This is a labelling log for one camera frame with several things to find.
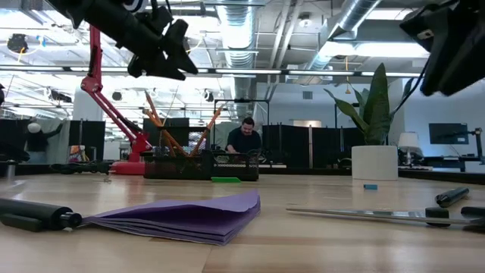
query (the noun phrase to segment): white pot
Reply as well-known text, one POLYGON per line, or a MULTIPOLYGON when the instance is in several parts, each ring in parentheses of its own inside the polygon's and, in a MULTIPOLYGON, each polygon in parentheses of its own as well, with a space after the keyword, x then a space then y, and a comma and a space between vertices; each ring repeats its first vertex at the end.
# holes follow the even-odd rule
POLYGON ((396 146, 352 147, 352 178, 362 180, 397 180, 396 146))

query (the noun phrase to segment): white lamp shade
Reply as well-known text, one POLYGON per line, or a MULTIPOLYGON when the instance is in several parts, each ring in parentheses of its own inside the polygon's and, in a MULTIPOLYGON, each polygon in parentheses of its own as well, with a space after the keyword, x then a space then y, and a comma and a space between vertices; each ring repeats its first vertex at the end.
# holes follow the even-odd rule
POLYGON ((419 139, 415 132, 404 132, 399 136, 399 148, 404 150, 418 150, 419 139))

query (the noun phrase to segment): table lamp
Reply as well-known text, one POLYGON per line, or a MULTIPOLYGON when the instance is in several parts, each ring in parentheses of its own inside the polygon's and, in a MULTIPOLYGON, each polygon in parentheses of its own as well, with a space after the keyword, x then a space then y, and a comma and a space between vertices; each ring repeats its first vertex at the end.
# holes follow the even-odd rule
POLYGON ((406 152, 406 165, 411 165, 411 152, 417 152, 421 154, 418 134, 415 132, 401 133, 401 135, 399 136, 398 147, 403 152, 406 152))

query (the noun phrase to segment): purple folder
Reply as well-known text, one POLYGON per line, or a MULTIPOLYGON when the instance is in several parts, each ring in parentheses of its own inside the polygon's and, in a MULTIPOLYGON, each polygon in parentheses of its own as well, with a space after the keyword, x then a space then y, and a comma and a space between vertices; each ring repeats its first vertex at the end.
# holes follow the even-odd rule
POLYGON ((211 200, 162 200, 86 217, 83 224, 223 246, 261 211, 257 190, 211 200))

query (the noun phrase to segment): blue eraser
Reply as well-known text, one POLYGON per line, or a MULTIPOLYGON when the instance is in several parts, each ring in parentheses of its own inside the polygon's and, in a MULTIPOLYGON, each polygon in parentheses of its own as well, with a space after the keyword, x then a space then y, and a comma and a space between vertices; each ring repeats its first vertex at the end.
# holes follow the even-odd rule
POLYGON ((364 189, 366 190, 377 190, 376 184, 364 184, 364 189))

